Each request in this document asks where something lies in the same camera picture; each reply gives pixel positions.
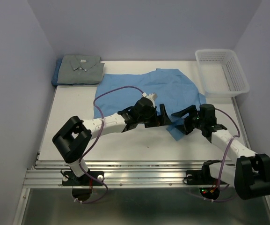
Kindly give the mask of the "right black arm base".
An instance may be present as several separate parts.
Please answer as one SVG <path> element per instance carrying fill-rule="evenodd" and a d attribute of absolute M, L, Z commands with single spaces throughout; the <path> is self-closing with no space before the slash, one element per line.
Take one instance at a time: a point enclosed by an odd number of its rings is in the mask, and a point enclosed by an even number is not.
<path fill-rule="evenodd" d="M 208 172 L 202 170 L 187 170 L 183 183 L 187 185 L 213 185 L 217 179 L 210 176 Z"/>

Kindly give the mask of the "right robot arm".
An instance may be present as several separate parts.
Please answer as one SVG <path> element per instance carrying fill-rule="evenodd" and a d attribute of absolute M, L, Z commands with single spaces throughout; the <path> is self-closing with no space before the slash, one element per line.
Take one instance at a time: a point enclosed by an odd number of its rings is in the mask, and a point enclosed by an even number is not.
<path fill-rule="evenodd" d="M 194 129 L 201 131 L 211 144 L 224 152 L 221 160 L 208 160 L 201 170 L 187 171 L 184 183 L 187 185 L 212 185 L 201 188 L 203 198 L 216 201 L 220 185 L 233 186 L 243 200 L 270 195 L 270 157 L 258 154 L 240 143 L 239 134 L 231 135 L 227 128 L 219 124 L 214 105 L 202 104 L 199 108 L 191 105 L 175 112 L 173 117 L 183 120 L 176 129 L 188 135 Z"/>

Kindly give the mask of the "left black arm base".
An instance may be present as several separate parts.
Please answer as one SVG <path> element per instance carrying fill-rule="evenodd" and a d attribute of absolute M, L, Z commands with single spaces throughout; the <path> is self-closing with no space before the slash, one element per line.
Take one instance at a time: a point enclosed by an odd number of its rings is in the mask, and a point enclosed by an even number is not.
<path fill-rule="evenodd" d="M 62 186 L 74 187 L 74 186 L 102 186 L 101 182 L 95 181 L 87 175 L 81 177 L 75 176 L 73 171 L 60 171 L 62 175 Z"/>

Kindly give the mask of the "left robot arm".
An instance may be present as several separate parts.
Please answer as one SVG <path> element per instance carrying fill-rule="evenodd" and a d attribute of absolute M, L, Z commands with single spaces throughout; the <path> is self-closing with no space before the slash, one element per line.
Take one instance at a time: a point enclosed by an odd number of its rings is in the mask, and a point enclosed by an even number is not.
<path fill-rule="evenodd" d="M 72 116 L 54 135 L 52 142 L 64 161 L 73 172 L 73 179 L 78 184 L 89 180 L 89 168 L 83 160 L 83 154 L 91 140 L 112 133 L 123 133 L 135 129 L 139 124 L 145 128 L 168 126 L 171 124 L 165 105 L 160 105 L 160 114 L 152 97 L 142 97 L 134 106 L 117 113 L 91 120 L 81 120 Z"/>

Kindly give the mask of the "light blue long sleeve shirt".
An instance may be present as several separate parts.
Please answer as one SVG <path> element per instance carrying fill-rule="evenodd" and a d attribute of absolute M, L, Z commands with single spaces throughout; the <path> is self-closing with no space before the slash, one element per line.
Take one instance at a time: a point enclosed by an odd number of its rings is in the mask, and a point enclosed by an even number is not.
<path fill-rule="evenodd" d="M 102 114 L 107 117 L 133 106 L 142 96 L 140 91 L 158 95 L 155 104 L 157 107 L 160 104 L 165 105 L 166 112 L 173 122 L 167 127 L 167 131 L 176 141 L 184 137 L 184 134 L 175 128 L 182 120 L 171 114 L 191 105 L 199 108 L 206 103 L 205 96 L 179 69 L 158 68 L 141 75 L 105 74 L 95 94 L 97 106 L 94 108 L 94 118 L 97 119 Z"/>

